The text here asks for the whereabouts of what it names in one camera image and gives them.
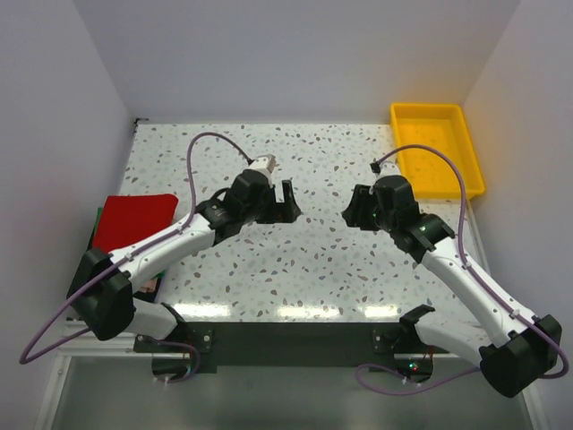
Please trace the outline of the red t shirt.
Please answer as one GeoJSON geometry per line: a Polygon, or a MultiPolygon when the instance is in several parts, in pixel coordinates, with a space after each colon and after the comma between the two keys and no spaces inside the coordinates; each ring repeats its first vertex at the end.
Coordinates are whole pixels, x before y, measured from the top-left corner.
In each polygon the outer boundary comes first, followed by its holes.
{"type": "Polygon", "coordinates": [[[110,195],[104,203],[98,231],[104,237],[142,235],[145,239],[171,225],[177,205],[178,198],[169,193],[110,195]]]}

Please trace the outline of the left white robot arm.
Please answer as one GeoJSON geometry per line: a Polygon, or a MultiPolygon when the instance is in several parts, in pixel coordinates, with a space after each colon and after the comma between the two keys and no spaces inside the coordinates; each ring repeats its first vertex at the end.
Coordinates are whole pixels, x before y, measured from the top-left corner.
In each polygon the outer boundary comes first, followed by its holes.
{"type": "Polygon", "coordinates": [[[292,223],[301,214],[290,181],[283,199],[261,172],[244,170],[233,184],[200,202],[189,219],[109,254],[93,247],[81,258],[68,299],[98,340],[128,332],[153,338],[165,351],[183,346],[183,317],[167,304],[134,298],[135,292],[172,264],[237,235],[251,222],[292,223]]]}

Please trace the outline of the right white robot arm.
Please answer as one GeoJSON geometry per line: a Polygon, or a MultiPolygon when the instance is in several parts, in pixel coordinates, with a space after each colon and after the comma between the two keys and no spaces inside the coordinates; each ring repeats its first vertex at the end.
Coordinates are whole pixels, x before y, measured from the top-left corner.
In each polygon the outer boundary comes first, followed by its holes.
{"type": "Polygon", "coordinates": [[[439,216],[423,213],[408,181],[383,176],[356,185],[342,217],[350,228],[384,231],[395,246],[437,276],[478,321],[452,321],[431,305],[399,319],[398,339],[411,352],[447,350],[478,367],[499,394],[513,398],[557,363],[562,328],[551,315],[536,315],[505,292],[463,249],[439,216]]]}

